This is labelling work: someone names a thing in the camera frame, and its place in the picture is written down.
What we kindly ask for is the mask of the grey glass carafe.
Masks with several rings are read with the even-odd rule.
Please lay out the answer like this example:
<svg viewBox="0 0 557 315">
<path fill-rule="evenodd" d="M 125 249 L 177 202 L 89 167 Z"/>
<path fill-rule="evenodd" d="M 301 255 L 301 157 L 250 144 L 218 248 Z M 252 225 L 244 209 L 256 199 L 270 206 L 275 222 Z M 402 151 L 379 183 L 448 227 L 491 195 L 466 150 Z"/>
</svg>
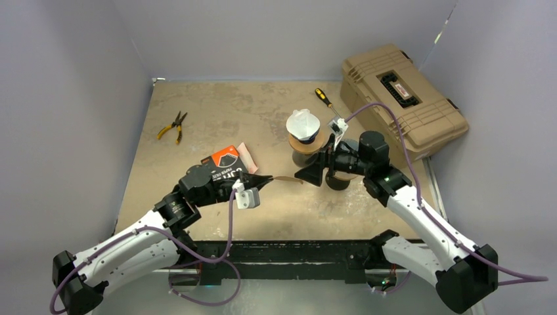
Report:
<svg viewBox="0 0 557 315">
<path fill-rule="evenodd" d="M 313 154 L 303 154 L 297 151 L 292 152 L 292 161 L 299 168 L 307 167 L 311 163 Z"/>
</svg>

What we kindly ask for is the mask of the red black coffee carafe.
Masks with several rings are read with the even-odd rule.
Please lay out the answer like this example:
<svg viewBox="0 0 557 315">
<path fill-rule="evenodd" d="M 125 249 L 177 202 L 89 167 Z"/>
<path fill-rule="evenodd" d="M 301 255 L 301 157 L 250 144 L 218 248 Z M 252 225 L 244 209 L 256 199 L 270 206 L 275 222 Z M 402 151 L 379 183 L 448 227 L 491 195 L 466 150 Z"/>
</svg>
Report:
<svg viewBox="0 0 557 315">
<path fill-rule="evenodd" d="M 325 178 L 326 184 L 329 188 L 335 191 L 342 191 L 349 187 L 351 181 L 338 179 L 336 177 L 327 177 Z"/>
</svg>

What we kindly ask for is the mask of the blue glass dripper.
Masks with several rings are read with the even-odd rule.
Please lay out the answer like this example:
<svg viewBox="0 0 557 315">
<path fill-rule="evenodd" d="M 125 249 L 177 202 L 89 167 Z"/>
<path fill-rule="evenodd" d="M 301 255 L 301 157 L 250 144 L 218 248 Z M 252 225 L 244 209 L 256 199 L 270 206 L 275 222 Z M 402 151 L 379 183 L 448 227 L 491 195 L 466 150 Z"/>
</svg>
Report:
<svg viewBox="0 0 557 315">
<path fill-rule="evenodd" d="M 347 139 L 343 139 L 341 143 L 339 143 L 339 146 L 343 150 L 357 152 L 359 149 L 359 142 L 354 139 L 347 138 Z"/>
<path fill-rule="evenodd" d="M 294 138 L 302 143 L 302 144 L 311 144 L 313 142 L 315 142 L 317 135 L 319 134 L 320 130 L 318 129 L 317 131 L 315 131 L 313 134 L 311 135 L 307 135 L 307 136 L 303 136 L 303 137 L 296 137 L 294 136 Z"/>
</svg>

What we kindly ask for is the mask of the orange coffee filter box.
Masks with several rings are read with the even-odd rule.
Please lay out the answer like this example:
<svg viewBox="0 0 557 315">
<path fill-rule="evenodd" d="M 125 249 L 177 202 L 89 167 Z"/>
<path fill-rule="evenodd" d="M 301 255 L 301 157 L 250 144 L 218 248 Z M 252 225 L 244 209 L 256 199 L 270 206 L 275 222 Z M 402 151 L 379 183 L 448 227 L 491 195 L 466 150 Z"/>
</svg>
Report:
<svg viewBox="0 0 557 315">
<path fill-rule="evenodd" d="M 247 145 L 230 145 L 200 160 L 215 177 L 225 176 L 238 171 L 256 174 L 259 167 L 255 163 Z"/>
</svg>

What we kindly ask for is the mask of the white paper coffee filter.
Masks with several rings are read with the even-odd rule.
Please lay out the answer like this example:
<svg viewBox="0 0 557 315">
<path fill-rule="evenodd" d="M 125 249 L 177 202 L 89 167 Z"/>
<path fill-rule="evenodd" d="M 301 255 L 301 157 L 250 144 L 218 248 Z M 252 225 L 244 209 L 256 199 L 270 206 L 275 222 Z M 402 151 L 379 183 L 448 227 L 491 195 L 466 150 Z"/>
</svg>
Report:
<svg viewBox="0 0 557 315">
<path fill-rule="evenodd" d="M 304 137 L 320 129 L 319 118 L 308 109 L 294 110 L 286 121 L 287 131 L 295 137 Z"/>
</svg>

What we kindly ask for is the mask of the brown paper coffee filter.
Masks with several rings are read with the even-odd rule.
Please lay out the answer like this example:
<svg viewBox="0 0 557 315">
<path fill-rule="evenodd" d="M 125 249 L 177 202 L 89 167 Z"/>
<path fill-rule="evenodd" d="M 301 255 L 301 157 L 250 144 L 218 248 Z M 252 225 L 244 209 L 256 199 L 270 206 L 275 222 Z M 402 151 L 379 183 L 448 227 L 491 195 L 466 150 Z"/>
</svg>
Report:
<svg viewBox="0 0 557 315">
<path fill-rule="evenodd" d="M 288 177 L 288 176 L 276 176 L 273 177 L 273 180 L 285 181 L 285 182 L 295 182 L 298 184 L 303 184 L 303 181 L 298 178 Z"/>
</svg>

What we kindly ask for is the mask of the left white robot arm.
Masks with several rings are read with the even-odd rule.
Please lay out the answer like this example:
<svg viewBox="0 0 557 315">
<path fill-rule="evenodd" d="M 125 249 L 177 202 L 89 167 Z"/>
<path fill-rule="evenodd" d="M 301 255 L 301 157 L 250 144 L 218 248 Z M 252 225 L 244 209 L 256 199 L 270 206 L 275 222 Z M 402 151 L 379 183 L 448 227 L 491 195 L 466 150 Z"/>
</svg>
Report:
<svg viewBox="0 0 557 315">
<path fill-rule="evenodd" d="M 259 191 L 273 179 L 272 175 L 245 172 L 214 179 L 207 167 L 190 167 L 169 194 L 125 230 L 85 251 L 61 251 L 53 258 L 55 292 L 49 312 L 87 314 L 109 290 L 152 270 L 225 262 L 231 239 L 220 256 L 205 257 L 197 252 L 186 228 L 200 219 L 203 206 L 226 202 L 230 219 L 235 205 L 239 209 L 257 207 Z"/>
</svg>

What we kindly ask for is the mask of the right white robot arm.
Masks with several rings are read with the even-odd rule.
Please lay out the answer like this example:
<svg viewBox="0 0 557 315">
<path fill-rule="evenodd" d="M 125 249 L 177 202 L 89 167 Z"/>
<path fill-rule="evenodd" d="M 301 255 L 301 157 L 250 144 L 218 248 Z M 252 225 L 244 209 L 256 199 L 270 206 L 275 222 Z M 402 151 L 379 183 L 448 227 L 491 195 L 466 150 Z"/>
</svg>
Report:
<svg viewBox="0 0 557 315">
<path fill-rule="evenodd" d="M 498 288 L 497 252 L 490 245 L 478 246 L 432 209 L 418 185 L 391 164 L 382 134 L 365 131 L 356 150 L 342 150 L 334 143 L 331 136 L 295 178 L 320 186 L 324 177 L 336 171 L 362 176 L 369 195 L 403 219 L 428 246 L 423 249 L 390 236 L 370 247 L 373 265 L 384 267 L 391 262 L 405 267 L 434 286 L 443 303 L 457 314 Z"/>
</svg>

